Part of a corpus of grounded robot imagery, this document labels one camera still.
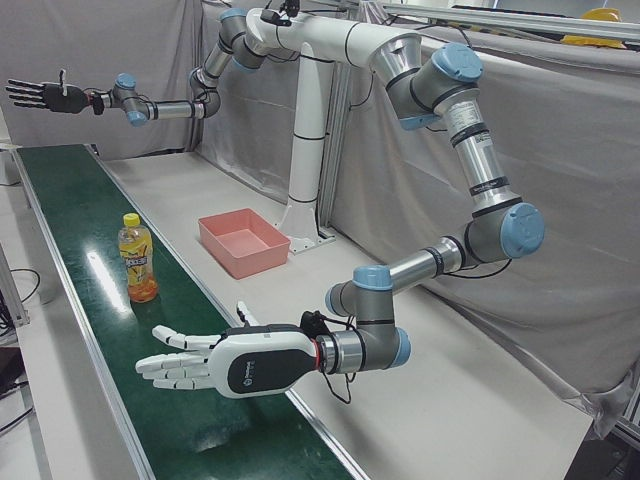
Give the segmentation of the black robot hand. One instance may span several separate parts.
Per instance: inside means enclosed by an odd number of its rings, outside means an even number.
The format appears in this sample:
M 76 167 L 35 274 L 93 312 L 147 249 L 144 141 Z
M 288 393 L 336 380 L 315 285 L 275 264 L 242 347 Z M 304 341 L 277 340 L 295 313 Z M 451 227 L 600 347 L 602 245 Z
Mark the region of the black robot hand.
M 5 90 L 15 106 L 46 109 L 57 113 L 78 114 L 91 105 L 89 96 L 74 85 L 33 83 L 9 79 Z

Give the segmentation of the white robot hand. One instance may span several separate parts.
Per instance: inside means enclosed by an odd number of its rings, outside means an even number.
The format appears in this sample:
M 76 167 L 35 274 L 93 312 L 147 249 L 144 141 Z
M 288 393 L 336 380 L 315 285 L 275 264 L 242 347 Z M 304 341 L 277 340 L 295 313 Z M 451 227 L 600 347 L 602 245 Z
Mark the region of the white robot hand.
M 301 328 L 259 325 L 242 301 L 236 312 L 244 325 L 216 335 L 185 335 L 155 326 L 152 335 L 180 351 L 140 359 L 135 371 L 156 388 L 214 389 L 238 399 L 283 393 L 319 368 L 319 347 Z

